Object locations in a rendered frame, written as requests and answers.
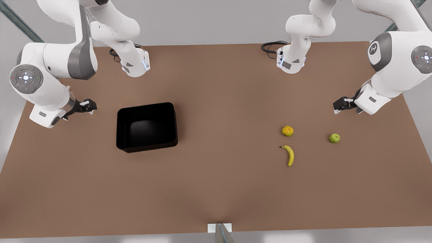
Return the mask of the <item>black storage box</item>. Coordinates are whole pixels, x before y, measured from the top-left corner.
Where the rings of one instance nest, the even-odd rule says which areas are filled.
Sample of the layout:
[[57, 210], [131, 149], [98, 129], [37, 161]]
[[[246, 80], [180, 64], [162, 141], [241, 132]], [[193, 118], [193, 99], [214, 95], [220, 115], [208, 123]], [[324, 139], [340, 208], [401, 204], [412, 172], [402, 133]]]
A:
[[172, 103], [122, 108], [117, 112], [116, 146], [126, 153], [174, 147], [177, 120]]

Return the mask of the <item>yellow banana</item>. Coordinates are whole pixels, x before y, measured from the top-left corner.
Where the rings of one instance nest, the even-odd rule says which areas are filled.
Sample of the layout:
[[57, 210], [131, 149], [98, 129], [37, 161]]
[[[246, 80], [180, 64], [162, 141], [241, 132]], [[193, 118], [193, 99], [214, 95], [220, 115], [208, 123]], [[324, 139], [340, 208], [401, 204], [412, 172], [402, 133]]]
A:
[[287, 151], [287, 154], [288, 154], [287, 166], [288, 167], [292, 166], [293, 162], [294, 162], [294, 151], [293, 151], [293, 149], [290, 148], [290, 146], [288, 146], [288, 145], [283, 145], [283, 146], [280, 146], [279, 148], [283, 148], [283, 149], [285, 149]]

